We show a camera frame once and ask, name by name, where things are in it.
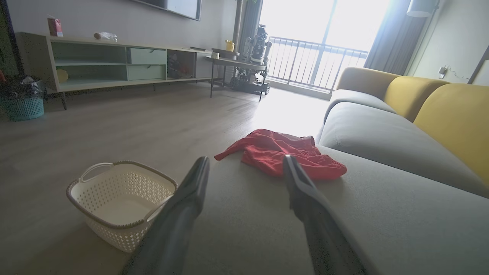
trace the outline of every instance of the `red and white carton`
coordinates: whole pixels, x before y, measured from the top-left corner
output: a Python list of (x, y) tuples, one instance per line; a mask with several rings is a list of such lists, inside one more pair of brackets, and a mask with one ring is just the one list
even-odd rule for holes
[(61, 21), (55, 18), (48, 18), (47, 25), (49, 26), (49, 33), (52, 36), (63, 37), (63, 31), (61, 30)]

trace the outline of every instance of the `teal trash basket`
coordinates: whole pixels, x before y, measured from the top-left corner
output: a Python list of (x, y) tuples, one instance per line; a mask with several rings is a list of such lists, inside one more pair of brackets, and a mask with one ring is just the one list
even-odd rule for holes
[(11, 120), (28, 120), (44, 115), (43, 98), (40, 96), (2, 98), (0, 100)]

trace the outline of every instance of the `tv cabinet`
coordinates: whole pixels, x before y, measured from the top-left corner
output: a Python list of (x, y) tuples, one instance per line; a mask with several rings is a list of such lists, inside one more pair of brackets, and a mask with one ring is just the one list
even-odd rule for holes
[[(18, 38), (25, 73), (42, 79), (48, 93), (63, 93), (63, 99), (68, 91), (209, 80), (212, 75), (212, 64), (205, 61), (211, 51), (24, 32)], [(168, 55), (185, 67), (184, 76), (168, 76)], [(68, 73), (67, 81), (60, 83), (57, 69)]]

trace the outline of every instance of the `gray curtain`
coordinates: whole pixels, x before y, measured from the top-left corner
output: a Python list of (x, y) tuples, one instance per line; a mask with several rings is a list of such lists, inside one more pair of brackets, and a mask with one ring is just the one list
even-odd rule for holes
[(246, 1), (246, 8), (244, 9), (244, 21), (241, 28), (240, 44), (237, 45), (238, 52), (242, 55), (245, 50), (246, 38), (253, 37), (255, 31), (258, 28), (260, 22), (260, 15), (262, 13), (263, 0), (257, 0), (253, 3), (253, 0)]
[(365, 68), (403, 75), (426, 18), (406, 15), (410, 0), (391, 0)]

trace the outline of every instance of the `gray sofa cushion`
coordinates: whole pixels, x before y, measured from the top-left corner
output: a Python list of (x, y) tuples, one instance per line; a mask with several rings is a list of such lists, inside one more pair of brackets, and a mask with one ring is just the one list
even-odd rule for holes
[(400, 115), (338, 103), (318, 144), (489, 198), (489, 188), (470, 168)]
[(331, 108), (333, 108), (336, 104), (340, 102), (352, 102), (352, 103), (357, 103), (365, 106), (370, 106), (372, 108), (377, 108), (379, 110), (384, 110), (386, 112), (390, 113), (396, 113), (394, 109), (392, 109), (387, 103), (383, 102), (379, 98), (369, 95), (364, 92), (356, 92), (356, 91), (351, 91), (351, 90), (336, 90), (333, 92), (333, 95), (330, 99), (330, 104), (328, 105), (328, 108), (326, 110), (326, 113), (324, 114), (324, 121), (326, 122), (326, 118), (328, 117), (328, 114), (331, 111)]
[[(369, 274), (489, 274), (489, 200), (318, 146), (348, 172), (316, 182)], [(211, 168), (184, 275), (312, 275), (282, 179), (235, 153)]]

